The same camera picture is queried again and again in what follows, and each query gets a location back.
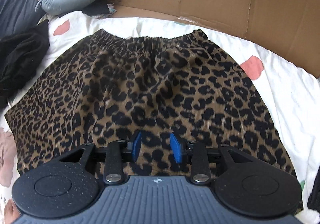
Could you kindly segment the leopard print skirt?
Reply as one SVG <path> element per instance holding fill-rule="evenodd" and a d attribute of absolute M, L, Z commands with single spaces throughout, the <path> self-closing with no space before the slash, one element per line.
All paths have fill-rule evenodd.
<path fill-rule="evenodd" d="M 197 29 L 174 39 L 99 30 L 65 51 L 6 114 L 24 174 L 84 143 L 144 131 L 128 175 L 186 175 L 170 134 L 226 143 L 290 174 L 293 163 L 245 71 Z"/>

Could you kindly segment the white patterned bed sheet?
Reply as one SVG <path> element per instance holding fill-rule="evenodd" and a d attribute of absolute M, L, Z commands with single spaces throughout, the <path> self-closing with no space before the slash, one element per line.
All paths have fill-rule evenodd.
<path fill-rule="evenodd" d="M 38 73 L 82 38 L 104 29 L 122 38 L 174 38 L 195 26 L 135 14 L 129 18 L 97 20 L 80 11 L 49 17 L 50 48 Z M 319 81 L 304 69 L 251 41 L 206 29 L 208 38 L 247 73 L 267 106 L 302 186 L 303 223 L 319 223 L 319 212 L 307 207 L 319 170 Z"/>

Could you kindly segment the black garment pile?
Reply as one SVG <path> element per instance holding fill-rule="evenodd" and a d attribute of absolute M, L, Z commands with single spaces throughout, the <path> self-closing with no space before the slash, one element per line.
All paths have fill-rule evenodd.
<path fill-rule="evenodd" d="M 1 109 L 35 75 L 49 49 L 46 19 L 35 27 L 1 39 Z"/>

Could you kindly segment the dark grey pillow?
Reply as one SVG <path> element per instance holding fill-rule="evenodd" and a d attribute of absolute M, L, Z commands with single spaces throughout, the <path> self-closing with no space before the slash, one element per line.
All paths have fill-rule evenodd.
<path fill-rule="evenodd" d="M 35 11 L 38 0 L 1 0 L 1 38 L 24 32 L 37 25 L 45 14 Z"/>

